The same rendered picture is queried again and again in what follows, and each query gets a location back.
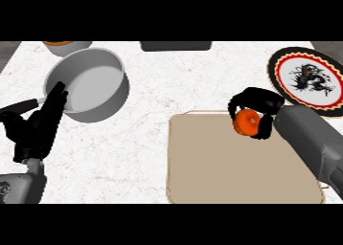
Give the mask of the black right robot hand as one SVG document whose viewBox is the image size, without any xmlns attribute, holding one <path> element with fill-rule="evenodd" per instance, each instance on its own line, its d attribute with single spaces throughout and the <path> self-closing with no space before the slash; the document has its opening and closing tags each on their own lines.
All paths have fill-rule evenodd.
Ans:
<svg viewBox="0 0 343 245">
<path fill-rule="evenodd" d="M 272 132 L 272 116 L 278 113 L 285 99 L 275 92 L 248 87 L 239 94 L 237 94 L 228 103 L 228 112 L 232 119 L 242 109 L 253 109 L 260 117 L 259 132 L 256 136 L 250 136 L 254 139 L 266 140 L 270 137 Z"/>
</svg>

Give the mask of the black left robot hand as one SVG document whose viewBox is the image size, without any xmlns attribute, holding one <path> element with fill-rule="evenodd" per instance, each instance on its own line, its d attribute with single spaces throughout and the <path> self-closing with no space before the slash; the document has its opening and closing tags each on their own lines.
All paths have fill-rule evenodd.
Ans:
<svg viewBox="0 0 343 245">
<path fill-rule="evenodd" d="M 42 109 L 33 112 L 27 120 L 17 112 L 6 111 L 0 114 L 6 137 L 15 143 L 14 161 L 17 163 L 28 159 L 43 160 L 49 156 L 67 96 L 65 84 L 59 81 Z"/>
</svg>

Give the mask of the orange squash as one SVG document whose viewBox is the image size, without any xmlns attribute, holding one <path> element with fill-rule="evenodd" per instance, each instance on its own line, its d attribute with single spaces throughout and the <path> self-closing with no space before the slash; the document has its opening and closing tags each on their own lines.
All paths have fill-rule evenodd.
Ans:
<svg viewBox="0 0 343 245">
<path fill-rule="evenodd" d="M 256 136 L 259 132 L 260 117 L 253 109 L 242 109 L 234 120 L 234 129 L 242 136 Z"/>
</svg>

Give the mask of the black-rimmed dragon plate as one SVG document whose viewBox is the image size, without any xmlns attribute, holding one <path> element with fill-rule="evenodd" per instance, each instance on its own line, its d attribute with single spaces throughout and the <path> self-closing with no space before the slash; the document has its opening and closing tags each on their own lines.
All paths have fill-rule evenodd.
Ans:
<svg viewBox="0 0 343 245">
<path fill-rule="evenodd" d="M 325 53 L 303 47 L 278 50 L 266 65 L 275 90 L 291 104 L 321 116 L 343 117 L 343 65 Z"/>
</svg>

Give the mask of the beige tray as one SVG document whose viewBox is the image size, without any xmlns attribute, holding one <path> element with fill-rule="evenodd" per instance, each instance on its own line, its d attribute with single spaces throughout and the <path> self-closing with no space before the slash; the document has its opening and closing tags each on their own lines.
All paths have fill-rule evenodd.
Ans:
<svg viewBox="0 0 343 245">
<path fill-rule="evenodd" d="M 182 114 L 169 123 L 167 184 L 175 204 L 321 204 L 321 184 L 278 133 L 237 134 L 226 114 Z"/>
</svg>

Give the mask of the grey cup with orange contents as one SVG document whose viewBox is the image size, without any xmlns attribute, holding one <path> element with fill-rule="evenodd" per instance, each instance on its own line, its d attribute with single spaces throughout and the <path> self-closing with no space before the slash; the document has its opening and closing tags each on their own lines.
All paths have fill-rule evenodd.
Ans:
<svg viewBox="0 0 343 245">
<path fill-rule="evenodd" d="M 92 44 L 90 41 L 45 41 L 48 49 L 55 56 L 65 57 L 76 51 L 87 48 Z"/>
</svg>

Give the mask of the dark grey rectangular appliance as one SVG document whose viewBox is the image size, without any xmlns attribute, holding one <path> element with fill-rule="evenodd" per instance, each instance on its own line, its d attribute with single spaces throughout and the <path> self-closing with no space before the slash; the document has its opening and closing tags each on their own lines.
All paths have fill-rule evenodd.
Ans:
<svg viewBox="0 0 343 245">
<path fill-rule="evenodd" d="M 211 41 L 142 41 L 141 48 L 145 52 L 207 51 L 211 44 Z"/>
</svg>

